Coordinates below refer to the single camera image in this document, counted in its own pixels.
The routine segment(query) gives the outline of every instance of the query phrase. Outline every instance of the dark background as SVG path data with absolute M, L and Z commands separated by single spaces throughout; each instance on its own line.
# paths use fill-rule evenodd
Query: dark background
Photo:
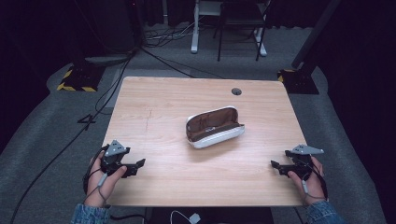
M 270 24 L 274 26 L 294 26 L 277 20 L 296 21 L 284 16 L 291 15 L 288 12 L 299 12 L 298 7 L 308 7 L 304 1 L 297 6 L 282 5 L 287 0 L 274 1 L 284 7 L 276 13 L 277 18 L 275 14 L 272 19 L 269 15 Z M 193 8 L 191 2 L 184 7 Z M 94 24 L 88 3 L 79 4 Z M 168 10 L 177 14 L 181 7 L 168 6 Z M 156 15 L 161 13 L 162 7 L 153 8 Z M 341 1 L 304 59 L 304 65 L 318 66 L 328 79 L 333 106 L 375 182 L 388 223 L 396 222 L 392 214 L 396 211 L 392 190 L 396 179 L 391 168 L 396 154 L 393 141 L 396 134 L 395 9 L 394 1 L 389 0 Z M 292 13 L 295 17 L 302 14 Z M 146 17 L 151 23 L 161 22 L 160 17 L 149 13 Z M 170 22 L 175 25 L 190 19 L 191 14 L 178 15 L 171 17 Z M 66 47 L 70 43 L 77 51 Z M 49 94 L 48 77 L 71 63 L 74 60 L 71 55 L 80 53 L 85 57 L 100 56 L 106 50 L 92 35 L 74 2 L 7 0 L 0 3 L 1 151 L 28 114 Z

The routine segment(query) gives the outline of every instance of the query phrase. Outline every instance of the person's left hand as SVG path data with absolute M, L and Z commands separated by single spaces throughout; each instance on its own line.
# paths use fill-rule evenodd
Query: person's left hand
M 114 174 L 108 176 L 102 187 L 97 188 L 98 183 L 104 173 L 100 170 L 101 159 L 104 155 L 102 151 L 91 168 L 91 177 L 88 181 L 87 198 L 84 204 L 92 207 L 103 207 L 106 203 L 108 197 L 110 197 L 116 186 L 117 181 L 125 174 L 127 168 L 126 166 L 121 166 Z

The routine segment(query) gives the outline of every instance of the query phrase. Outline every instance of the hand-mounted device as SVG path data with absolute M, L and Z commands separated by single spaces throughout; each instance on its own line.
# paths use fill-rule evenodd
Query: hand-mounted device
M 90 166 L 88 167 L 87 173 L 83 177 L 83 188 L 84 192 L 87 193 L 88 189 L 88 181 L 91 177 L 91 168 L 93 166 L 94 161 L 99 156 L 101 151 L 104 151 L 105 154 L 101 159 L 101 170 L 103 173 L 107 175 L 114 174 L 121 166 L 126 166 L 127 170 L 125 174 L 121 178 L 126 178 L 130 175 L 136 175 L 137 170 L 144 166 L 146 159 L 138 161 L 136 164 L 122 164 L 121 160 L 124 155 L 130 152 L 129 147 L 123 147 L 117 140 L 113 140 L 110 145 L 106 145 L 102 147 L 95 157 L 92 159 Z
M 309 192 L 305 181 L 309 178 L 311 173 L 315 173 L 320 181 L 320 185 L 324 194 L 324 199 L 328 200 L 326 182 L 324 181 L 323 177 L 318 173 L 318 171 L 314 169 L 315 165 L 311 160 L 312 154 L 322 153 L 324 153 L 323 149 L 317 149 L 305 145 L 298 145 L 292 150 L 285 150 L 286 156 L 291 158 L 291 160 L 294 162 L 293 165 L 280 165 L 276 161 L 271 161 L 271 164 L 279 171 L 280 175 L 286 175 L 287 177 L 289 177 L 288 171 L 293 171 L 295 174 L 297 174 L 297 176 L 302 179 L 304 192 L 307 195 L 309 195 Z
M 305 145 L 298 145 L 292 150 L 285 150 L 287 157 L 294 162 L 293 165 L 280 165 L 276 161 L 271 161 L 272 167 L 279 170 L 280 175 L 288 176 L 288 171 L 293 171 L 302 180 L 307 180 L 312 172 L 314 164 L 311 160 L 311 154 L 322 154 L 323 149 L 317 149 Z

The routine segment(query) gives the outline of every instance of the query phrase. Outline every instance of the wooden table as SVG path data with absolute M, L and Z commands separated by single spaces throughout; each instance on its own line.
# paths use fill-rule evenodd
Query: wooden table
M 239 88 L 241 95 L 233 95 Z M 244 134 L 195 149 L 186 119 L 234 105 Z M 277 81 L 174 77 L 126 77 L 104 144 L 117 139 L 131 152 L 123 163 L 146 159 L 136 176 L 118 182 L 108 202 L 133 206 L 301 205 L 290 179 L 270 160 L 291 161 L 284 150 L 305 144 Z

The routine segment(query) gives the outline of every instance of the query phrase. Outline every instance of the hand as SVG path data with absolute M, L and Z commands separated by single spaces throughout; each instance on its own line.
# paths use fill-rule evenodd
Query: hand
M 316 171 L 321 176 L 324 176 L 322 164 L 315 157 L 311 157 L 311 159 L 312 162 L 314 163 L 313 168 L 316 169 Z M 289 171 L 288 176 L 294 182 L 294 185 L 299 191 L 304 202 L 307 203 L 308 205 L 326 200 L 320 180 L 314 172 L 312 172 L 309 178 L 305 181 L 306 186 L 308 188 L 308 193 L 304 192 L 302 179 L 300 179 L 300 177 L 297 176 L 297 174 L 295 174 L 293 171 Z
M 98 183 L 104 175 L 100 170 L 100 163 L 104 153 L 105 152 L 102 151 L 99 154 L 91 168 L 92 175 L 88 182 L 87 198 L 84 202 L 85 205 L 92 207 L 103 207 L 106 205 L 106 200 L 113 192 L 114 186 L 127 170 L 126 166 L 121 166 L 113 175 L 107 177 L 102 187 L 98 188 Z

